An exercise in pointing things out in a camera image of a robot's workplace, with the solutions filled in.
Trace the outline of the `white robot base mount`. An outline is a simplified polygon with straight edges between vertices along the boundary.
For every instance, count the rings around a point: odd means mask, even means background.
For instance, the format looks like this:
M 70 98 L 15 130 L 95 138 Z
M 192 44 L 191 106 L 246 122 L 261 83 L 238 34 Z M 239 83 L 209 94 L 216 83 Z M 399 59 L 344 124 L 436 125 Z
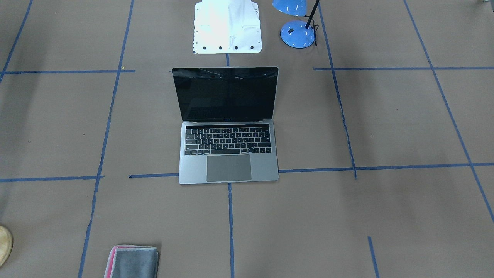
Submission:
M 194 9 L 193 53 L 260 53 L 261 19 L 251 0 L 202 0 Z

